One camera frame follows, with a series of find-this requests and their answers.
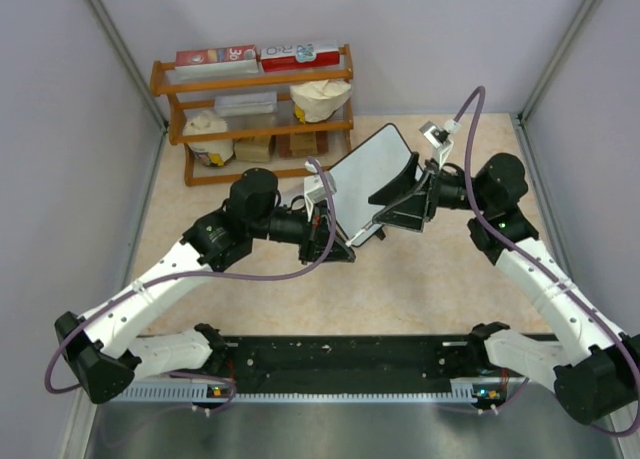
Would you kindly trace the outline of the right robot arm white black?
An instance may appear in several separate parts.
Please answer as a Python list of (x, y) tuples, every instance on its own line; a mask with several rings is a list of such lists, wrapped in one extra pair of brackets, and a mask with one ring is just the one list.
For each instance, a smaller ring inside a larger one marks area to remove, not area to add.
[(576, 422), (592, 425), (639, 398), (639, 338), (606, 319), (559, 267), (518, 203), (527, 192), (525, 168), (514, 155), (492, 156), (473, 177), (423, 169), (412, 154), (401, 172), (372, 194), (376, 224), (420, 232), (438, 209), (474, 212), (470, 238), (512, 279), (551, 326), (555, 343), (537, 341), (501, 322), (478, 324), (466, 336), (476, 373), (508, 369), (553, 392)]

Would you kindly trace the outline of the black framed whiteboard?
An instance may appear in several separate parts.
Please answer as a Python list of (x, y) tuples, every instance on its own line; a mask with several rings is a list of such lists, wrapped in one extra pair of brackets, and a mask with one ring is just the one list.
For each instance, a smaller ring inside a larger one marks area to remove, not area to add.
[(336, 219), (347, 240), (382, 209), (368, 198), (400, 173), (410, 155), (398, 128), (387, 123), (331, 168)]

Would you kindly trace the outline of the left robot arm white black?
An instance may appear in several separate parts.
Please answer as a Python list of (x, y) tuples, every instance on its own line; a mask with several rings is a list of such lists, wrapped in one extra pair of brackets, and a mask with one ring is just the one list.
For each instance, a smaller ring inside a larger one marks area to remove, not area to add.
[(354, 251), (337, 231), (334, 179), (315, 162), (307, 167), (303, 207), (282, 204), (274, 172), (249, 169), (230, 186), (222, 205), (198, 218), (142, 276), (100, 306), (79, 315), (67, 312), (55, 321), (55, 355), (92, 403), (104, 404), (150, 377), (185, 371), (215, 376), (228, 369), (230, 347), (210, 325), (172, 335), (144, 331), (209, 280), (251, 280), (229, 269), (251, 254), (254, 241), (297, 246), (303, 266), (298, 276), (324, 262), (354, 261)]

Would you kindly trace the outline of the white black marker pen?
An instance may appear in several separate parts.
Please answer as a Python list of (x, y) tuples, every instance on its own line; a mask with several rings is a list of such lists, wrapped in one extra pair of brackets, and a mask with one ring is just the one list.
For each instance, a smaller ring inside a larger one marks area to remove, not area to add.
[(362, 226), (351, 238), (346, 241), (346, 245), (349, 247), (359, 247), (364, 244), (372, 235), (374, 235), (380, 228), (381, 224), (372, 220), (368, 221)]

